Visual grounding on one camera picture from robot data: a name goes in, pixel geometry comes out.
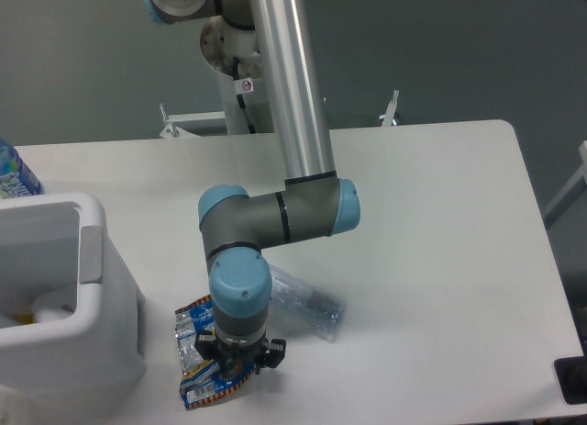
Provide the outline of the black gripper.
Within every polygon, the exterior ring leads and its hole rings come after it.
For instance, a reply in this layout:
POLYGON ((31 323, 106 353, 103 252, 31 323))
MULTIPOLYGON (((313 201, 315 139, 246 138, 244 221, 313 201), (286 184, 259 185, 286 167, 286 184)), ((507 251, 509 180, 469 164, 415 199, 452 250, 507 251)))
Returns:
POLYGON ((194 347, 205 360, 217 360, 224 379, 233 379, 251 364, 256 375, 264 368, 275 369, 285 358, 287 341, 266 338, 265 330, 233 335, 217 330, 198 331, 194 347))

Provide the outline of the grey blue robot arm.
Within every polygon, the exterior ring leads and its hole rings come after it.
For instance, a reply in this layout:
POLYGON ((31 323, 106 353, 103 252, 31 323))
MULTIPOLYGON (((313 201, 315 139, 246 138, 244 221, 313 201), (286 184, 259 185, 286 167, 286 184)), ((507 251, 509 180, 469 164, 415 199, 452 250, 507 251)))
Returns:
POLYGON ((194 345, 225 376, 238 365, 275 368, 286 343, 268 340, 271 271, 268 248, 330 237, 360 223, 355 185, 337 174, 320 94, 304 0, 143 0, 162 24, 219 16, 254 34, 268 89, 271 122, 285 168, 281 191, 250 196, 217 185, 198 203, 214 329, 194 345))

